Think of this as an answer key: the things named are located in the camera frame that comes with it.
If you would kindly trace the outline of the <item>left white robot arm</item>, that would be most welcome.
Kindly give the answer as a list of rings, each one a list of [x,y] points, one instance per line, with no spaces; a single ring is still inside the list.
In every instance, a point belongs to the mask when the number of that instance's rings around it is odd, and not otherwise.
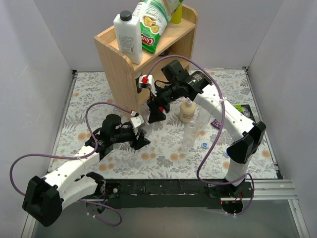
[[[102,126],[93,132],[74,160],[65,162],[42,178],[34,176],[29,181],[22,208],[48,227],[72,203],[84,197],[106,197],[104,177],[85,171],[108,155],[114,144],[128,142],[134,150],[150,144],[145,136],[146,125],[141,115],[131,117],[125,123],[118,115],[106,116]]]

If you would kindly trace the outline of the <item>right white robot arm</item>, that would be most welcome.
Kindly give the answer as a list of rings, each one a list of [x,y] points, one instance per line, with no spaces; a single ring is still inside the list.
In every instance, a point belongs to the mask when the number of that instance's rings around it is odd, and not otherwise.
[[[161,71],[168,83],[163,88],[156,87],[156,92],[147,100],[149,123],[165,120],[170,103],[181,97],[205,109],[220,123],[218,133],[226,129],[233,139],[226,150],[230,158],[228,171],[223,182],[213,185],[224,186],[225,193],[230,197],[237,196],[242,191],[250,159],[262,142],[265,123],[254,122],[239,112],[225,99],[216,81],[205,70],[190,74],[175,59]]]

